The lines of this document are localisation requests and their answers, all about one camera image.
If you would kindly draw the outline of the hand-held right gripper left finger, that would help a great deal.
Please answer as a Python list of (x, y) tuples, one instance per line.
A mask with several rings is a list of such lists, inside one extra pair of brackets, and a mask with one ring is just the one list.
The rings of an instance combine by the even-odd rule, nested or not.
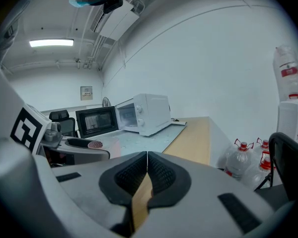
[(52, 168), (74, 203), (104, 228), (129, 238), (132, 198), (147, 173), (147, 152), (82, 165)]

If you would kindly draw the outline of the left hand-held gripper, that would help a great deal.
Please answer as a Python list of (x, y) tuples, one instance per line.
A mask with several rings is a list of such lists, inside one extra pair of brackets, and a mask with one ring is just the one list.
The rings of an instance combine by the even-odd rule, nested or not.
[[(66, 153), (56, 151), (64, 136), (69, 149)], [(107, 150), (91, 149), (88, 144), (92, 140), (74, 138), (75, 120), (67, 110), (51, 112), (46, 117), (31, 105), (25, 105), (19, 112), (13, 125), (10, 137), (22, 144), (34, 155), (46, 157), (51, 167), (87, 164), (110, 159)]]

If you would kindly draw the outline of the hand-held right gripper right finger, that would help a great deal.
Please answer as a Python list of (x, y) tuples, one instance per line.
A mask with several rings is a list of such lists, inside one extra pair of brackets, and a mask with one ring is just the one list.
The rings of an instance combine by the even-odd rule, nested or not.
[(274, 211), (224, 172), (171, 155), (148, 152), (153, 196), (138, 238), (239, 238)]

